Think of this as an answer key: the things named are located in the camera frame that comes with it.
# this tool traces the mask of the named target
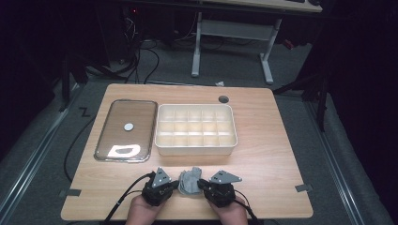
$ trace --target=wooden table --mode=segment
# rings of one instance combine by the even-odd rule
[[[237,146],[230,156],[163,157],[152,145],[144,163],[96,161],[93,157],[105,117],[114,100],[153,100],[161,104],[217,104],[228,96],[237,130]],[[258,218],[308,218],[313,208],[305,191],[295,186],[303,181],[283,126],[274,96],[265,88],[204,87],[111,84],[99,108],[82,159],[71,184],[80,196],[68,196],[61,216],[65,220],[104,220],[124,191],[140,176],[163,167],[177,180],[193,166],[208,179],[219,169],[237,175],[242,182],[234,188],[249,199]],[[146,180],[136,188],[142,189]],[[126,219],[131,194],[113,219]],[[204,195],[186,196],[174,191],[158,219],[215,219]]]

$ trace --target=hand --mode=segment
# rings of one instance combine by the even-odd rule
[[[131,200],[126,225],[150,225],[155,221],[156,216],[163,208],[165,202],[159,206],[148,204],[142,195]]]
[[[236,196],[236,200],[245,203],[245,201],[238,196]],[[242,207],[242,205],[232,202],[226,207],[219,208],[211,201],[207,201],[210,204],[210,207],[216,212],[216,214],[220,218],[220,222],[222,225],[247,225],[248,219],[246,215],[246,209]]]

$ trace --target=container compartment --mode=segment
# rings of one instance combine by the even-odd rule
[[[237,145],[228,105],[160,105],[155,144],[163,156],[229,155]]]

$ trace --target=desk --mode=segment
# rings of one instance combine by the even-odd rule
[[[116,99],[153,100],[158,104],[221,104],[228,96],[237,130],[237,146],[230,156],[163,157],[152,145],[150,159],[144,163],[96,161],[93,157],[100,132]],[[219,169],[242,178],[234,188],[249,199],[258,218],[308,218],[313,208],[305,191],[295,186],[303,181],[287,138],[274,96],[269,89],[240,87],[168,86],[111,84],[87,140],[71,188],[80,196],[68,196],[61,212],[65,220],[104,220],[115,202],[138,177],[163,167],[177,180],[192,166],[202,169],[208,179]],[[147,180],[134,189],[142,189]],[[120,205],[113,219],[126,219],[131,194]],[[175,190],[158,219],[215,219],[203,195],[185,196]]]
[[[282,10],[296,10],[301,12],[321,12],[321,7],[316,7],[305,1],[304,3],[296,3],[284,0],[205,0],[203,2],[225,3],[231,5],[242,5],[248,7],[275,8]],[[272,50],[275,38],[278,35],[282,19],[278,18],[274,25],[258,25],[246,24],[238,22],[220,22],[213,20],[202,20],[202,13],[198,13],[196,25],[196,43],[192,60],[193,77],[199,76],[200,55],[201,55],[201,36],[212,35],[230,38],[247,38],[255,40],[265,40],[268,42],[264,53],[260,53],[260,61],[263,67],[266,83],[273,84],[271,71],[269,68],[268,58]]]

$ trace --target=metal bracket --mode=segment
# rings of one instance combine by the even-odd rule
[[[158,170],[156,171],[155,178],[152,183],[153,188],[160,187],[164,184],[170,183],[172,181],[172,178],[170,178],[169,175],[161,168],[159,167]]]
[[[209,180],[210,183],[214,184],[230,184],[234,182],[242,181],[242,178],[235,176],[229,172],[220,170],[216,174],[214,174]]]

